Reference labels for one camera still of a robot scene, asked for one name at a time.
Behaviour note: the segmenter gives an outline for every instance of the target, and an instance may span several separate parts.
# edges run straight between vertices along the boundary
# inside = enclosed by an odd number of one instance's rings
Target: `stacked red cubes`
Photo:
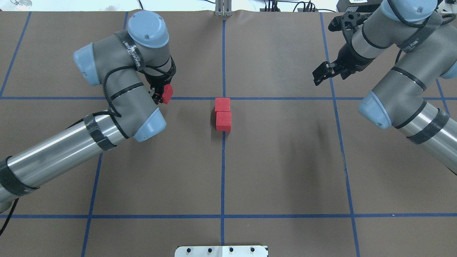
[[[216,130],[230,131],[232,129],[232,113],[230,112],[230,98],[216,97],[214,111],[216,113]]]

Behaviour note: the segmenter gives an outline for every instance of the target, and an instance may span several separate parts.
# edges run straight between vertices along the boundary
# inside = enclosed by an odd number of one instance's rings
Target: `white label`
[[[346,11],[357,11],[357,9],[359,9],[358,6],[351,6],[351,7],[348,7],[348,8],[346,9]]]

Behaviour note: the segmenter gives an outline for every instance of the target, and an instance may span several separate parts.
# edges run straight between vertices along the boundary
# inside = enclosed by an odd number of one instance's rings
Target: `metal bracket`
[[[219,17],[230,17],[232,16],[232,0],[215,0],[216,10],[214,11],[216,16]]]
[[[268,257],[268,246],[181,246],[175,257]]]

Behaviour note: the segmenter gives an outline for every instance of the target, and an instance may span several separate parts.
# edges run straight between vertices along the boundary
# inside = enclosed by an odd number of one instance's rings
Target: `blue joint cap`
[[[170,38],[164,19],[151,11],[139,11],[132,15],[127,28],[136,42],[149,48],[163,47]]]
[[[94,43],[73,53],[73,61],[87,82],[93,86],[100,85],[94,59]]]
[[[370,91],[362,100],[358,110],[360,114],[382,129],[387,129],[392,125],[386,109],[373,91]]]
[[[140,129],[133,135],[133,138],[138,142],[143,142],[147,139],[152,138],[153,136],[160,133],[165,129],[167,122],[165,122],[162,113],[159,108],[157,108],[151,116],[141,125]]]
[[[432,14],[436,1],[431,0],[392,0],[401,16],[408,22],[421,21]],[[394,21],[400,21],[389,6],[387,0],[381,3],[383,14]]]
[[[457,77],[457,62],[443,75],[440,76],[443,79],[453,79]]]

